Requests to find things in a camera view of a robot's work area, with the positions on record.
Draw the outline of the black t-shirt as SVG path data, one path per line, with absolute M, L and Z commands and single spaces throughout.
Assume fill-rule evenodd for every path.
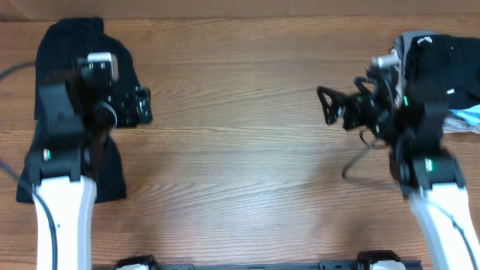
M 97 185 L 97 203 L 123 200 L 122 159 L 110 132 L 153 120 L 151 93 L 142 87 L 127 48 L 104 32 L 98 17 L 51 25 L 35 59 L 36 126 L 22 178 L 81 176 Z

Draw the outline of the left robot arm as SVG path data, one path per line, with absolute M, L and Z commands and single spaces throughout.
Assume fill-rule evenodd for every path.
M 92 268 L 92 213 L 98 174 L 115 128 L 152 122 L 149 89 L 124 94 L 116 57 L 98 53 L 38 88 L 40 118 L 25 159 L 37 213 L 37 268 Z

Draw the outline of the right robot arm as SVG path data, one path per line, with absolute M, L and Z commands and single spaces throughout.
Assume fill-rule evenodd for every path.
M 478 269 L 479 240 L 470 216 L 466 180 L 457 159 L 443 148 L 446 96 L 408 82 L 395 105 L 393 74 L 371 67 L 355 78 L 356 94 L 316 90 L 327 124 L 368 128 L 390 147 L 389 163 L 409 203 L 435 269 Z

